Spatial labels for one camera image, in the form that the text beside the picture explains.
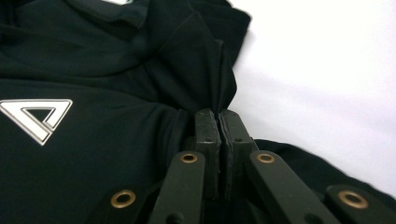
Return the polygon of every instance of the grommet hole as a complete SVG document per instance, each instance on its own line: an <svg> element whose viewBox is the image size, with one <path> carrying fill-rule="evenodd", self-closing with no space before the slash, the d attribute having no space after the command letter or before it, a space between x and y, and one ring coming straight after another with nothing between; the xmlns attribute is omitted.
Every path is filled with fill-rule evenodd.
<svg viewBox="0 0 396 224"><path fill-rule="evenodd" d="M358 193L351 190L343 190L338 193L341 202L358 209L367 208L369 203Z"/></svg>
<svg viewBox="0 0 396 224"><path fill-rule="evenodd" d="M275 158L270 154L262 153L257 156L257 160L264 163L272 163L275 161Z"/></svg>
<svg viewBox="0 0 396 224"><path fill-rule="evenodd" d="M185 154L180 159L186 163L193 163L198 160L198 157L194 154Z"/></svg>
<svg viewBox="0 0 396 224"><path fill-rule="evenodd" d="M111 198L111 205L115 208L124 208L134 203L135 199L136 195L133 191L123 189L122 191L119 191L113 195Z"/></svg>

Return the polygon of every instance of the white triangle logo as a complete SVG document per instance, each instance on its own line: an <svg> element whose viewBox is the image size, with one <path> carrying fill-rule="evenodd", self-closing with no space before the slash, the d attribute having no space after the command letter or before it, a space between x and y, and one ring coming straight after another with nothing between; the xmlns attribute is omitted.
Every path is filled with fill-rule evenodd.
<svg viewBox="0 0 396 224"><path fill-rule="evenodd" d="M44 146L73 104L71 100L3 100L0 111ZM32 110L48 110L44 120L38 120Z"/></svg>

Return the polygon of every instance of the black fabric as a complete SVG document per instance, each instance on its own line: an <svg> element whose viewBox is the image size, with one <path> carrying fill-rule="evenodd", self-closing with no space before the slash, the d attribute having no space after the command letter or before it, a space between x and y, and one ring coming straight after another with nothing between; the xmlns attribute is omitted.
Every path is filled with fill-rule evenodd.
<svg viewBox="0 0 396 224"><path fill-rule="evenodd" d="M235 64L247 33L250 17L245 13L234 13L228 4L210 4L208 1L191 1L199 11L212 35L225 43L230 62Z"/></svg>
<svg viewBox="0 0 396 224"><path fill-rule="evenodd" d="M247 17L224 3L206 5ZM152 186L192 115L235 94L227 49L238 45L187 0L1 4L0 102L73 104L43 146L0 113L0 223L84 223L110 190Z"/></svg>

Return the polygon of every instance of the white surface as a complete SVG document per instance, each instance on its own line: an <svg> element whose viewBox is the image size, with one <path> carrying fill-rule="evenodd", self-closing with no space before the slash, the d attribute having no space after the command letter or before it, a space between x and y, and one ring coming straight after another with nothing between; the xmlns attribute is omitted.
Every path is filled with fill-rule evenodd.
<svg viewBox="0 0 396 224"><path fill-rule="evenodd" d="M250 135L396 197L396 1L230 2L252 17L230 106Z"/></svg>

